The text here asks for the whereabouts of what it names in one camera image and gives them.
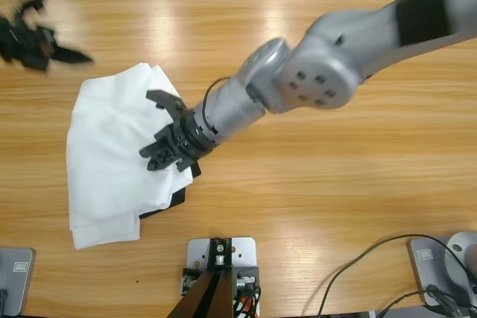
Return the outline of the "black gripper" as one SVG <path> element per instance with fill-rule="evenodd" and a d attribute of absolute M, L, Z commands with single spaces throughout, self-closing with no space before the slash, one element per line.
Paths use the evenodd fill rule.
<path fill-rule="evenodd" d="M 1 17 L 1 58 L 7 63 L 19 61 L 25 68 L 46 71 L 49 60 L 68 64 L 92 63 L 93 59 L 79 51 L 58 48 L 54 31 L 37 26 L 29 28 L 21 21 L 15 25 Z"/>
<path fill-rule="evenodd" d="M 201 109 L 174 108 L 170 115 L 173 124 L 162 128 L 154 142 L 139 151 L 142 158 L 150 158 L 148 170 L 162 170 L 175 162 L 182 172 L 218 146 Z"/>

